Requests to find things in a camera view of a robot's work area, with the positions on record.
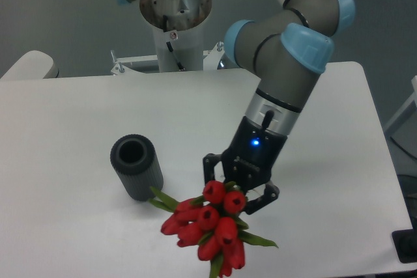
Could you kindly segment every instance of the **red tulip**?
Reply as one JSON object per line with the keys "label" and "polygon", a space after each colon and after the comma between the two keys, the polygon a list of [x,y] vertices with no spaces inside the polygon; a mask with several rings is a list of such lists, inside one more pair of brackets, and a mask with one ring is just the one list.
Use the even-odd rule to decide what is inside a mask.
{"label": "red tulip", "polygon": [[198,247],[198,258],[199,260],[212,260],[221,248],[216,237],[211,236],[206,243]]}
{"label": "red tulip", "polygon": [[230,277],[232,274],[232,266],[226,261],[223,261],[222,268],[220,269],[219,277],[223,278],[223,275]]}
{"label": "red tulip", "polygon": [[161,232],[168,236],[171,234],[178,234],[178,231],[186,225],[188,225],[188,222],[177,221],[173,214],[162,224]]}
{"label": "red tulip", "polygon": [[224,262],[230,264],[236,270],[245,266],[245,250],[243,242],[238,238],[236,244],[223,248]]}
{"label": "red tulip", "polygon": [[230,191],[224,197],[223,207],[227,213],[236,214],[243,210],[246,205],[246,198],[240,191]]}
{"label": "red tulip", "polygon": [[212,230],[217,226],[219,219],[219,212],[212,206],[208,205],[200,209],[197,217],[197,223],[203,230]]}
{"label": "red tulip", "polygon": [[178,246],[188,247],[189,245],[197,245],[198,241],[204,235],[197,223],[191,223],[178,231]]}
{"label": "red tulip", "polygon": [[236,242],[237,238],[237,226],[233,218],[222,217],[217,224],[214,231],[216,239],[222,246],[232,246]]}
{"label": "red tulip", "polygon": [[226,189],[222,182],[211,180],[204,187],[204,199],[210,201],[212,204],[220,204],[226,194]]}
{"label": "red tulip", "polygon": [[190,204],[192,200],[193,199],[188,199],[178,204],[174,212],[175,219],[177,221],[189,222],[197,220],[198,213],[200,212],[200,209],[203,205],[192,205]]}

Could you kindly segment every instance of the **blue light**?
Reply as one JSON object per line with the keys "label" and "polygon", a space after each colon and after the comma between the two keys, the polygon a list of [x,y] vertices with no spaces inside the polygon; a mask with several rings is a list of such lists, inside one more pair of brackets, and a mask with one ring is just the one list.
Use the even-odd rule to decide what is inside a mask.
{"label": "blue light", "polygon": [[252,146],[259,146],[259,140],[258,139],[252,139],[252,141],[250,142],[250,144]]}

